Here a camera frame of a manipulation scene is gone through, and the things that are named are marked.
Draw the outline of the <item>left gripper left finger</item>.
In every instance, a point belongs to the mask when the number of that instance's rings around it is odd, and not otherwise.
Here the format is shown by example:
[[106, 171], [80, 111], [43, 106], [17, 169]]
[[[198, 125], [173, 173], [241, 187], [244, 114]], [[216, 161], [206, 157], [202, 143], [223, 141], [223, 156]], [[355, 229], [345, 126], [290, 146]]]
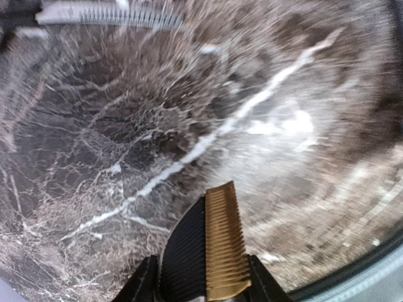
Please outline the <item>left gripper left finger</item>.
[[158, 260], [146, 257], [136, 268], [112, 302], [153, 302], [157, 284]]

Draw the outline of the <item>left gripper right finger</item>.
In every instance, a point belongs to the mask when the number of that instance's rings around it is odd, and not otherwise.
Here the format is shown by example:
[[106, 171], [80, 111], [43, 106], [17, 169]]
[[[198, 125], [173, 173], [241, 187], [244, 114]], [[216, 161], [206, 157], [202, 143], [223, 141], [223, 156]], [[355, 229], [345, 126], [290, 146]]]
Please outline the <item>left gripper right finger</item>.
[[247, 289], [250, 302], [293, 302], [255, 255], [249, 255], [252, 285]]

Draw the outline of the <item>silver hair clipper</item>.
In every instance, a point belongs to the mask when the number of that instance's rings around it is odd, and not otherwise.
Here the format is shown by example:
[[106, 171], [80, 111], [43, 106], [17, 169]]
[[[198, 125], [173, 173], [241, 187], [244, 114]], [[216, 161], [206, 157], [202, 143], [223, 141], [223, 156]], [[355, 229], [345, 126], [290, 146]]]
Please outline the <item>silver hair clipper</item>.
[[225, 301], [252, 285], [232, 181], [207, 189], [177, 222], [160, 255], [159, 301]]

